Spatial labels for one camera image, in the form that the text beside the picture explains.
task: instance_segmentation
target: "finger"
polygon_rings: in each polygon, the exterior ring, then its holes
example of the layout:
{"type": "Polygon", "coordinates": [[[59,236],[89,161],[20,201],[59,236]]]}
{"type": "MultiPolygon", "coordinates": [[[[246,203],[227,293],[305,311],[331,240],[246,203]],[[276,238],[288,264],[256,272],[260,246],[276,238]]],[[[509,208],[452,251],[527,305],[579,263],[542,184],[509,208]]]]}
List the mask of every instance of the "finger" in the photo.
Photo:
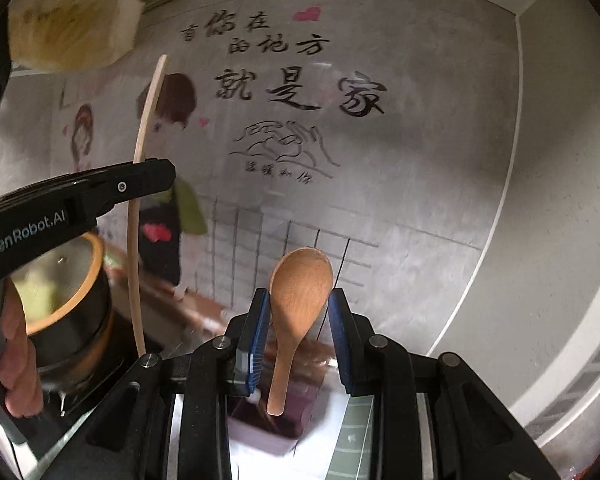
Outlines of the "finger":
{"type": "Polygon", "coordinates": [[[0,356],[0,382],[8,390],[13,390],[16,380],[27,365],[28,346],[27,328],[21,324],[14,337],[7,340],[4,352],[0,356]]]}
{"type": "Polygon", "coordinates": [[[20,301],[20,295],[13,285],[13,282],[7,278],[4,280],[4,299],[2,301],[2,315],[0,316],[0,326],[4,338],[13,339],[21,325],[26,326],[24,309],[20,301]]]}
{"type": "Polygon", "coordinates": [[[42,411],[44,407],[43,396],[42,396],[42,385],[40,384],[40,378],[38,378],[38,384],[36,385],[36,392],[33,398],[29,401],[29,405],[23,410],[23,416],[34,416],[42,411]]]}
{"type": "Polygon", "coordinates": [[[27,364],[7,393],[4,403],[13,416],[22,416],[37,393],[38,371],[36,370],[36,350],[31,341],[27,342],[27,364]]]}

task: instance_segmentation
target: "pot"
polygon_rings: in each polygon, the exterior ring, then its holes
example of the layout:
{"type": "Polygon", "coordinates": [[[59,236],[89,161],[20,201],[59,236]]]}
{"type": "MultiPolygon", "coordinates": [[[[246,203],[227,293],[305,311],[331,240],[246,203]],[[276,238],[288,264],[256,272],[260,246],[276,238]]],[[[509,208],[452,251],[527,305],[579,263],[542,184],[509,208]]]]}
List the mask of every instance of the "pot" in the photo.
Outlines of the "pot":
{"type": "Polygon", "coordinates": [[[102,240],[88,232],[43,254],[13,275],[16,282],[35,266],[45,266],[48,278],[58,286],[61,306],[48,316],[27,319],[27,335],[36,348],[38,371],[46,391],[70,392],[77,388],[93,373],[110,340],[113,312],[103,256],[102,240]]]}

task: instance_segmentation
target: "black apron drawing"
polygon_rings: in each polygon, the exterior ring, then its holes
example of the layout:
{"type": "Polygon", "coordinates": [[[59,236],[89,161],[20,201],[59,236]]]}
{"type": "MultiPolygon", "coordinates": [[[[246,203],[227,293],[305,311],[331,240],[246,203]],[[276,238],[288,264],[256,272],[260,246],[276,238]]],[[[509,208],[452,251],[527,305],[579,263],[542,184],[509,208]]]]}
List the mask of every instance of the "black apron drawing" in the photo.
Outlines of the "black apron drawing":
{"type": "Polygon", "coordinates": [[[139,224],[138,251],[144,268],[158,278],[174,286],[178,285],[180,283],[180,214],[175,190],[171,190],[171,200],[166,203],[158,202],[151,197],[142,199],[139,224]],[[158,239],[155,239],[155,236],[152,239],[147,237],[144,231],[148,228],[158,230],[161,234],[158,239]]]}

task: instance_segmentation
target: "pink heart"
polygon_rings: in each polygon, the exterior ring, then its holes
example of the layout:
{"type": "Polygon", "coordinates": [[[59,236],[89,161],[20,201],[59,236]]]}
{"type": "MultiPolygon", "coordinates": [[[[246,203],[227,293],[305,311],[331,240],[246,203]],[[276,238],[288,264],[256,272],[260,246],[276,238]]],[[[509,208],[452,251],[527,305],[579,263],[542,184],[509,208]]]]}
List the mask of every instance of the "pink heart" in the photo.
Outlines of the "pink heart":
{"type": "Polygon", "coordinates": [[[146,236],[152,244],[155,244],[158,241],[168,242],[171,240],[171,231],[164,224],[144,224],[141,229],[144,236],[146,236]]]}
{"type": "Polygon", "coordinates": [[[295,22],[317,22],[320,20],[320,7],[309,7],[294,14],[295,22]]]}

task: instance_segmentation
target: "wooden spoon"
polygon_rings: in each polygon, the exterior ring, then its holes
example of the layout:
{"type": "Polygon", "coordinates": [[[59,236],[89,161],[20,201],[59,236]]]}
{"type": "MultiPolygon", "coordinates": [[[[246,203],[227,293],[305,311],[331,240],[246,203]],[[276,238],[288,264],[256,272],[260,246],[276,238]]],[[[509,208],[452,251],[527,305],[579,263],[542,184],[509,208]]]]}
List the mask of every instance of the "wooden spoon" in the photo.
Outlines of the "wooden spoon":
{"type": "Polygon", "coordinates": [[[333,286],[329,259],[318,249],[291,251],[277,264],[269,284],[273,330],[278,354],[273,369],[267,413],[282,415],[291,363],[302,338],[311,328],[333,286]]]}

